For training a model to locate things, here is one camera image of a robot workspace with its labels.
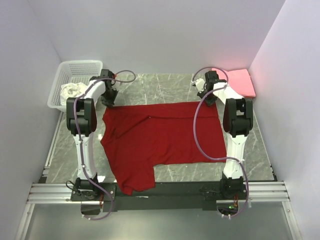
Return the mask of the red t shirt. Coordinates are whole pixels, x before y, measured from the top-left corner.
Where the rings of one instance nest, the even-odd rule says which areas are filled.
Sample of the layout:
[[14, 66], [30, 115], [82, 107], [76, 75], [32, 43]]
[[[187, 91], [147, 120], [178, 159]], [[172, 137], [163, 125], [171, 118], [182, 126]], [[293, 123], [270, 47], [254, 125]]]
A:
[[126, 195], [156, 185], [154, 166], [226, 157], [217, 108], [197, 102], [116, 106], [102, 117], [101, 145]]

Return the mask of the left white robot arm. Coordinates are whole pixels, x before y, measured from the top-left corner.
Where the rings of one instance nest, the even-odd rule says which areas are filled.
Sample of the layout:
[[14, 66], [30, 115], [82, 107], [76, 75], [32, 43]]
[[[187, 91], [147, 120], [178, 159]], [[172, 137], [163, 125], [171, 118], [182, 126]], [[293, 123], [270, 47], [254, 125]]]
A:
[[66, 127], [70, 131], [76, 146], [77, 178], [73, 183], [73, 194], [82, 194], [88, 201], [99, 196], [112, 195], [99, 184], [94, 163], [93, 140], [97, 129], [95, 104], [102, 98], [107, 107], [114, 105], [118, 91], [113, 88], [116, 74], [102, 69], [99, 76], [93, 76], [85, 89], [66, 100]]

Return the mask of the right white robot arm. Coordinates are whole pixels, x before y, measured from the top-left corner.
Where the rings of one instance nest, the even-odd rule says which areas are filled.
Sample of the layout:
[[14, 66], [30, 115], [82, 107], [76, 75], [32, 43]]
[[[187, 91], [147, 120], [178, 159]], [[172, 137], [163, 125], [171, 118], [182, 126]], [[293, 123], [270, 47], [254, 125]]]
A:
[[222, 126], [226, 133], [226, 157], [216, 157], [215, 160], [225, 160], [225, 166], [220, 180], [219, 193], [226, 200], [235, 195], [245, 193], [247, 174], [244, 162], [245, 144], [253, 128], [253, 101], [251, 98], [238, 94], [230, 85], [229, 77], [219, 77], [217, 71], [209, 70], [204, 79], [194, 83], [197, 95], [208, 106], [220, 100], [224, 104]]

